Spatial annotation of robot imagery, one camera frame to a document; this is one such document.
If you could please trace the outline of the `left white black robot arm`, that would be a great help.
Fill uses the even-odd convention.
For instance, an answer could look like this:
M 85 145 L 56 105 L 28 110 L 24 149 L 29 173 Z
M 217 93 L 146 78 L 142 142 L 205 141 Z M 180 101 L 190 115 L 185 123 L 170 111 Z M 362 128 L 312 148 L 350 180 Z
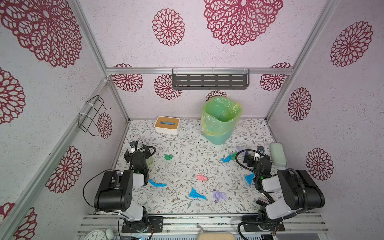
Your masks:
M 148 212 L 145 207 L 134 202 L 133 190 L 149 183 L 147 160 L 155 153 L 155 147 L 147 146 L 141 140 L 130 142 L 130 148 L 124 153 L 128 169 L 103 172 L 94 199 L 94 209 L 122 216 L 124 233 L 145 232 L 150 227 Z

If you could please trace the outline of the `green bin with bag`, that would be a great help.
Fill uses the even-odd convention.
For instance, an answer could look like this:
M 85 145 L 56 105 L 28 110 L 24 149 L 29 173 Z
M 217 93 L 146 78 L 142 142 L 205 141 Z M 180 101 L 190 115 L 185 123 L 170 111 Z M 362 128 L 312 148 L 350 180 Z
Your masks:
M 201 111 L 202 131 L 215 145 L 224 144 L 232 135 L 243 114 L 243 107 L 226 97 L 208 100 Z

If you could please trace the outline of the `light green dustpan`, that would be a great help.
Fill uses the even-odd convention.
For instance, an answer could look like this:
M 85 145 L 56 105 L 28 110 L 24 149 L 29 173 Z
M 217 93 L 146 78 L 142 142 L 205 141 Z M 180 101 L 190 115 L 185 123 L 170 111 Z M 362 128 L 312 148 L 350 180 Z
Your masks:
M 154 163 L 154 157 L 151 156 L 148 159 L 146 159 L 147 166 L 150 167 Z

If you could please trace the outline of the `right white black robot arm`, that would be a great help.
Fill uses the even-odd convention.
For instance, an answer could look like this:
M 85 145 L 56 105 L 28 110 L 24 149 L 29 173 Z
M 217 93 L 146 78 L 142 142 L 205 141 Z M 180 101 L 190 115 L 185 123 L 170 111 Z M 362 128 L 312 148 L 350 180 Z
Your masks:
M 257 200 L 261 206 L 256 217 L 244 217 L 245 224 L 254 224 L 266 231 L 279 227 L 284 220 L 308 210 L 322 208 L 325 197 L 312 177 L 305 170 L 287 168 L 286 156 L 281 144 L 270 146 L 271 154 L 258 146 L 256 150 L 245 149 L 237 153 L 240 167 L 252 172 L 246 177 L 267 200 Z

